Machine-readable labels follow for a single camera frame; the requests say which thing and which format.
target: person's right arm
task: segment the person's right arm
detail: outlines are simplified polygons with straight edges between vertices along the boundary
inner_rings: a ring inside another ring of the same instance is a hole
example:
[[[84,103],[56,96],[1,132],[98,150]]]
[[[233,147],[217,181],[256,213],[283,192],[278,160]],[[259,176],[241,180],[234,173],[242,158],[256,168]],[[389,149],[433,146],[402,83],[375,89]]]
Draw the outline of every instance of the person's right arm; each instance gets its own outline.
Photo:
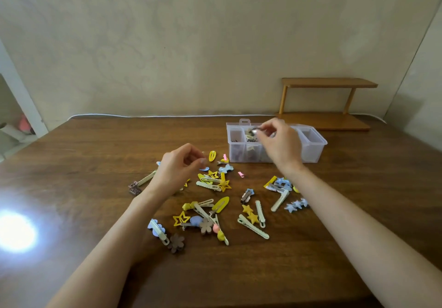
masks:
[[[258,139],[275,165],[302,193],[385,307],[441,307],[442,272],[389,229],[302,164],[297,132],[283,121],[262,124]],[[276,136],[268,135],[276,131]]]

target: hand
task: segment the hand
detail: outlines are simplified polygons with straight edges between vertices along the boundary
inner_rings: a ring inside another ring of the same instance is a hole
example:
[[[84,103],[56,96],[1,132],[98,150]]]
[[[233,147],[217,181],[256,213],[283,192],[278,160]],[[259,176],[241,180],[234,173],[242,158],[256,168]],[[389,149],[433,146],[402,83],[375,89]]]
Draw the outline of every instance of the hand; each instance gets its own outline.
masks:
[[[165,153],[157,173],[145,190],[169,197],[181,189],[186,181],[206,167],[204,154],[192,144],[185,144]]]
[[[259,128],[262,131],[257,132],[258,140],[283,174],[288,175],[288,170],[302,167],[302,145],[295,129],[278,118],[262,123]],[[270,138],[269,136],[275,131],[276,136]]]

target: small wooden stand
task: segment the small wooden stand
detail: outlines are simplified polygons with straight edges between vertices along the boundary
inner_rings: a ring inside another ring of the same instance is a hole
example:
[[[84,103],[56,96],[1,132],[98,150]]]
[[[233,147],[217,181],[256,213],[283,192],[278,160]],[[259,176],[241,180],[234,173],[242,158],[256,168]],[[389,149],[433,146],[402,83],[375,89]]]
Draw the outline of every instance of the small wooden stand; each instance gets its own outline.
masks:
[[[377,84],[360,78],[295,78],[286,77],[282,79],[281,105],[277,117],[289,124],[305,124],[317,130],[333,131],[368,131],[370,126],[350,115],[348,110],[355,95],[356,88],[377,88]],[[288,88],[351,88],[350,95],[340,112],[285,112],[284,104]]]

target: forearm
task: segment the forearm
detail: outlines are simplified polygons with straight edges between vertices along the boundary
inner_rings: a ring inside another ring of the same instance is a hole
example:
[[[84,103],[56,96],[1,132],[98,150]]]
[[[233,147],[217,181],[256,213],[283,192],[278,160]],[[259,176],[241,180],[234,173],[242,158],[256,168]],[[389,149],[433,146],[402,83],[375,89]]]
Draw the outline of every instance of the forearm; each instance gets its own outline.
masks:
[[[442,272],[304,166],[284,170],[386,307],[435,307]]]
[[[116,307],[147,225],[162,203],[148,190],[137,196],[47,307]]]

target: person's right hand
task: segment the person's right hand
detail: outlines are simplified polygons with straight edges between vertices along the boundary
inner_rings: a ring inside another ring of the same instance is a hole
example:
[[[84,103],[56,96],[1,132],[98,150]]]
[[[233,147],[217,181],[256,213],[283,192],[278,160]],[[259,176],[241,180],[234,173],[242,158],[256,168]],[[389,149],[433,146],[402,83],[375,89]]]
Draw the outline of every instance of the person's right hand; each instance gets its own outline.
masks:
[[[289,170],[302,167],[302,145],[295,129],[278,118],[262,123],[259,128],[262,131],[257,132],[258,140],[283,174],[287,175]],[[275,131],[276,136],[270,138],[270,135]]]

